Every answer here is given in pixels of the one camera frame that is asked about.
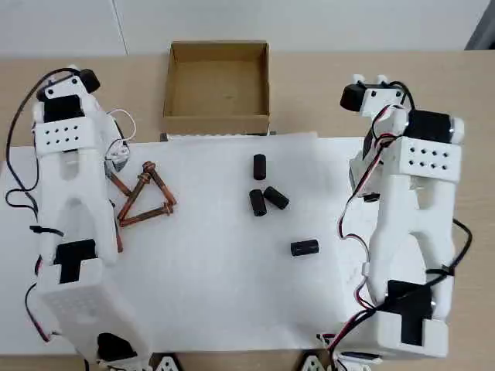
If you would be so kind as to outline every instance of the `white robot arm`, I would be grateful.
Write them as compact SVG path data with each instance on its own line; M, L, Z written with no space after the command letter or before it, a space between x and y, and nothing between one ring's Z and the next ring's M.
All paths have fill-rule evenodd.
M402 105L406 97L410 109ZM352 197L380 200L380 208L365 269L375 305L354 316L329 350L338 345L341 359L361 363L445 357L453 268L459 263L452 220L464 123L416 110L408 88L384 76L368 84L356 75L340 103L372 117L363 150L350 161L350 182ZM389 278L394 255L410 235L425 261L424 285Z
M129 152L114 118L91 95L99 86L93 71L73 68L37 94L37 284L63 336L85 359L128 366L149 358L149 337L108 274L118 246L105 167L120 170Z

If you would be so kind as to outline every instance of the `wooden tabletop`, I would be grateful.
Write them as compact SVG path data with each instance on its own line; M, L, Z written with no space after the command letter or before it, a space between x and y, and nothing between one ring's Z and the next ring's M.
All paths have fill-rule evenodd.
M138 124L137 141L158 141L161 132L167 56L126 56L84 59L0 60L0 146L15 110L31 86L48 70L75 63L93 69L101 81L97 99L105 109L122 107ZM471 252L456 272L450 315L448 359L386 362L375 369L406 371L489 370L493 363L495 310L492 270L495 248L495 181L491 160L495 138L495 53L272 53L270 60L271 130L278 133L318 131L320 136L362 136L369 121L339 106L343 87L353 73L373 80L384 73L404 81L417 108L445 112L466 123L463 173L456 216L474 233ZM31 104L22 115L15 145L30 145ZM5 158L2 150L0 159ZM458 246L463 235L455 233ZM188 353L179 360L185 371L292 370L297 351ZM83 369L68 358L0 359L0 370Z

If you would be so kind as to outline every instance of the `metal bolt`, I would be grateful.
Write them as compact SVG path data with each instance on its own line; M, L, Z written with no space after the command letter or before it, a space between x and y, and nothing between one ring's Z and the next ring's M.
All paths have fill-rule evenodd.
M143 220L151 219L154 218L155 216L160 216L168 213L169 211L167 205L166 203L163 203L163 205L158 209L153 209L145 213L141 213L139 215L133 216L132 218L120 220L119 224L123 228L125 226L130 226L131 224L139 223L142 222Z
M135 202L135 200L139 196L139 193L144 188L145 184L149 183L151 176L147 172L143 172L142 174L138 175L138 178L139 178L138 184L136 184L136 187L134 187L134 189L132 190L131 195L127 198L127 201L122 206L121 212L117 215L117 219L119 220L123 220L125 218L132 204Z
M156 167L155 163L153 163L151 161L147 161L144 164L142 164L143 171L150 174L150 176L153 178L153 181L160 188L163 195L165 196L165 198L169 202L170 211L171 211L171 213L173 213L173 207L172 206L177 204L177 200L173 196L173 194L169 191L165 182L163 182L162 178L160 178L160 175L158 175L158 173L156 172L155 167Z
M127 188L127 186L113 172L110 172L110 174L107 173L107 178L109 178L110 181L114 183L127 197L131 195L132 191Z

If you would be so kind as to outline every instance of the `white sheet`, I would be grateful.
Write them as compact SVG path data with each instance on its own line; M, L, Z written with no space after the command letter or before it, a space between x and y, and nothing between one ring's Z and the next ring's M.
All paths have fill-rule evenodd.
M348 161L361 143L291 134L132 145L119 177L131 188L142 163L154 161L179 201L173 216L123 229L125 251L112 268L151 329L155 352L314 348L317 332L337 330L357 310L352 293L364 253L356 243L338 240L336 219L350 194ZM19 174L33 178L32 149L12 150ZM262 182L252 178L256 153L267 156ZM2 193L13 185L4 168ZM257 218L248 193L266 186L286 194L290 204L283 211L267 204L268 214ZM124 196L111 183L109 193L119 210ZM130 215L160 202L161 192L147 185ZM368 238L376 217L376 203L358 202L344 229ZM0 220L0 354L74 352L64 339L44 345L23 308L38 256L30 213L1 202ZM291 242L312 238L319 254L291 256ZM408 248L400 258L420 267L391 273L417 281L420 254ZM30 303L44 328L56 327L36 293Z

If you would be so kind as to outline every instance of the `open cardboard box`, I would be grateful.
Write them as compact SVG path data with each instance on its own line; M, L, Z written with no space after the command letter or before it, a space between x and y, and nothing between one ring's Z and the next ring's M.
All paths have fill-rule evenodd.
M269 115L267 43L172 43L166 134L264 134Z

